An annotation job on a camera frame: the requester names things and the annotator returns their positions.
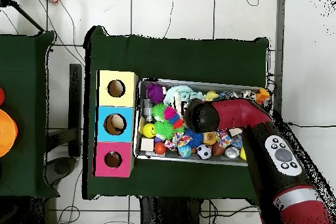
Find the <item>orange object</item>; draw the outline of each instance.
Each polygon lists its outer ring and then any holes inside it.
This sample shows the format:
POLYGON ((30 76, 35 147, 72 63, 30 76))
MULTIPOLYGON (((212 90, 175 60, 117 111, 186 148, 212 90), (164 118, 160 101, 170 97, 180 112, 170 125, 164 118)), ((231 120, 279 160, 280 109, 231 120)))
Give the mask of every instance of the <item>orange object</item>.
POLYGON ((216 133, 215 132, 205 132, 203 134, 203 143, 206 144, 206 145, 213 145, 217 142, 217 139, 216 139, 216 133))
POLYGON ((165 150, 165 145, 162 142, 157 142, 154 146, 154 152, 156 154, 164 154, 165 150))
POLYGON ((5 111, 0 109, 0 157, 12 148, 17 134, 16 123, 5 111))
POLYGON ((270 93, 266 89, 262 88, 257 93, 257 104, 262 104, 263 101, 266 101, 270 96, 270 93))
POLYGON ((0 88, 0 105, 3 104, 3 101, 5 100, 5 92, 0 88))

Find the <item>dark green table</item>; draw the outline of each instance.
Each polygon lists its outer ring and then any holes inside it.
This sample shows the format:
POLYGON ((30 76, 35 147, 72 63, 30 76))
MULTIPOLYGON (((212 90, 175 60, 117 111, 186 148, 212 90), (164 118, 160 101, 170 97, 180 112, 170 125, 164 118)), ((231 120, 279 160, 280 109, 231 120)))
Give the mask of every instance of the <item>dark green table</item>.
POLYGON ((0 106, 18 126, 12 149, 2 158, 0 195, 55 196, 43 178, 46 151, 46 53, 53 32, 34 37, 0 35, 0 106))
POLYGON ((130 178, 93 177, 96 71, 119 70, 163 78, 265 86, 268 40, 153 39, 106 36, 93 27, 85 38, 83 196, 187 196, 256 201, 247 167, 136 159, 130 178))

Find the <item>green spiky ball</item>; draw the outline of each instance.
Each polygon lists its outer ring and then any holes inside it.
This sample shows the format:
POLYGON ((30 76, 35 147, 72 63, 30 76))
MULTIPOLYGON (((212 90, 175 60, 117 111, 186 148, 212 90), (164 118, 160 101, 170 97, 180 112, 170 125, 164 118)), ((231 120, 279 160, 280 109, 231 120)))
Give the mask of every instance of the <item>green spiky ball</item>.
POLYGON ((165 110, 166 106, 163 103, 159 103, 155 105, 152 109, 152 114, 155 120, 159 122, 164 122, 165 118, 163 117, 163 111, 165 110))
POLYGON ((171 140, 173 138, 174 133, 176 132, 173 129, 173 126, 169 123, 169 121, 164 122, 156 122, 154 124, 156 135, 162 140, 171 140))

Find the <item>pink plush toy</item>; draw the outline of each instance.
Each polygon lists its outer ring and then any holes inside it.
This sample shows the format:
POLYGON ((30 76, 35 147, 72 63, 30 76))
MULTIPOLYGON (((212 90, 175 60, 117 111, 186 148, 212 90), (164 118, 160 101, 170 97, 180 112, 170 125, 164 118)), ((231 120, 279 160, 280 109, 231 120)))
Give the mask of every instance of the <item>pink plush toy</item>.
POLYGON ((165 95, 163 94, 163 87, 159 84, 150 83, 146 87, 147 97, 154 103, 159 104, 163 102, 165 95))

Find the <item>red toy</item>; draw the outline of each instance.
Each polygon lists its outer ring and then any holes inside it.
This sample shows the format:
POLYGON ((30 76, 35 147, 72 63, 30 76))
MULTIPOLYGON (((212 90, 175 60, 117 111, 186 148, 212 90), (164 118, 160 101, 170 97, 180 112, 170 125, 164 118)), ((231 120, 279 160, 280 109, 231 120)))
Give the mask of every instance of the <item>red toy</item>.
POLYGON ((165 145, 162 142, 157 142, 154 146, 154 151, 156 154, 164 154, 165 150, 165 145))
POLYGON ((5 92, 0 88, 0 105, 3 104, 3 101, 5 100, 5 92))

